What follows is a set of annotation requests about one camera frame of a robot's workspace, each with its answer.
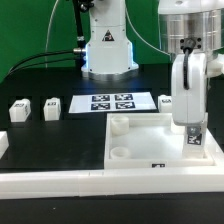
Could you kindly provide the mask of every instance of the green wall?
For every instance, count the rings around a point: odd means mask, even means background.
[[[0,82],[19,60],[45,51],[47,28],[56,0],[1,0],[0,7]],[[131,20],[138,32],[154,46],[159,46],[158,0],[126,0]],[[83,17],[84,33],[89,38],[88,14]],[[132,32],[128,38],[134,44],[135,61],[139,64],[167,63],[169,57],[158,53]],[[60,0],[52,32],[49,51],[76,47],[76,32],[71,0]],[[73,66],[72,62],[52,66]]]

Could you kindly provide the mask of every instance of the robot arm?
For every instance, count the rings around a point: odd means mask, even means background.
[[[172,112],[177,125],[198,127],[204,120],[207,64],[215,59],[213,51],[224,46],[223,8],[222,0],[160,0],[161,48],[175,58]],[[186,56],[189,40],[192,53]]]

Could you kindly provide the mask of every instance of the black cable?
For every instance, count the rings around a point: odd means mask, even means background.
[[[54,55],[61,55],[61,54],[74,54],[73,50],[65,50],[65,51],[56,51],[56,52],[46,52],[46,53],[40,53],[40,54],[36,54],[33,56],[30,56],[28,58],[25,58],[23,60],[21,60],[20,62],[18,62],[17,64],[15,64],[10,70],[9,73],[13,70],[15,70],[16,68],[18,68],[20,65],[31,61],[33,59],[36,58],[41,58],[41,57],[46,57],[46,56],[54,56]]]
[[[184,80],[184,89],[189,90],[189,82],[188,82],[188,61],[189,55],[193,52],[194,47],[196,45],[196,41],[192,38],[186,38],[183,52],[184,52],[184,63],[183,63],[183,80]]]
[[[189,60],[189,50],[185,51],[184,55],[184,89],[189,90],[189,83],[188,83],[188,60]]]
[[[10,71],[5,78],[7,78],[8,76],[12,75],[13,73],[15,72],[18,72],[20,70],[23,70],[25,68],[29,68],[29,67],[33,67],[33,66],[37,66],[37,65],[43,65],[43,64],[46,64],[46,63],[56,63],[56,62],[63,62],[63,61],[75,61],[75,60],[78,60],[79,58],[77,57],[73,57],[73,58],[64,58],[64,59],[58,59],[58,60],[51,60],[51,61],[48,61],[48,62],[39,62],[39,63],[35,63],[35,64],[31,64],[31,65],[26,65],[26,66],[23,66],[23,67],[19,67],[19,68],[16,68],[12,71]]]
[[[78,44],[79,48],[85,48],[86,41],[85,41],[85,38],[83,35],[79,3],[78,3],[78,0],[72,0],[72,2],[73,2],[74,13],[75,13],[75,23],[76,23],[76,30],[77,30],[77,44]]]

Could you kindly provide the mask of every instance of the robot mount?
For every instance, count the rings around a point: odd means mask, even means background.
[[[91,6],[91,39],[86,45],[83,76],[109,81],[135,75],[138,65],[126,36],[125,0],[94,0]]]

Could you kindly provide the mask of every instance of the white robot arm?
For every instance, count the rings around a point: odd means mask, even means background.
[[[134,75],[138,65],[133,61],[132,43],[126,36],[125,0],[94,0],[91,4],[91,39],[86,45],[83,76],[107,81]],[[81,7],[85,11],[88,4]]]
[[[199,127],[204,120],[207,65],[215,59],[214,50],[224,46],[223,8],[223,0],[160,0],[161,48],[175,58],[172,113],[177,125]],[[194,45],[186,56],[189,40]]]

